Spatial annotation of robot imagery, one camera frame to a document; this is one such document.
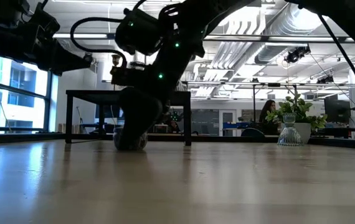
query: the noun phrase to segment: desk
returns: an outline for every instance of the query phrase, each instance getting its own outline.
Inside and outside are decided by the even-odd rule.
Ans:
[[[105,136],[104,132],[104,105],[114,105],[118,102],[119,91],[111,90],[67,90],[67,114],[65,128],[65,142],[71,143],[72,139],[80,139],[79,135],[72,134],[73,98],[85,100],[99,105],[99,139]],[[191,146],[191,93],[188,91],[175,91],[171,97],[171,106],[183,106],[184,143]]]

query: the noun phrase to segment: person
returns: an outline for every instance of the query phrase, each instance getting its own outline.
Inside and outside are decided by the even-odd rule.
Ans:
[[[274,135],[278,134],[278,124],[273,123],[273,121],[267,121],[267,111],[273,112],[276,110],[276,102],[274,100],[268,100],[263,106],[262,111],[259,116],[259,123],[262,125],[262,131],[264,134]]]

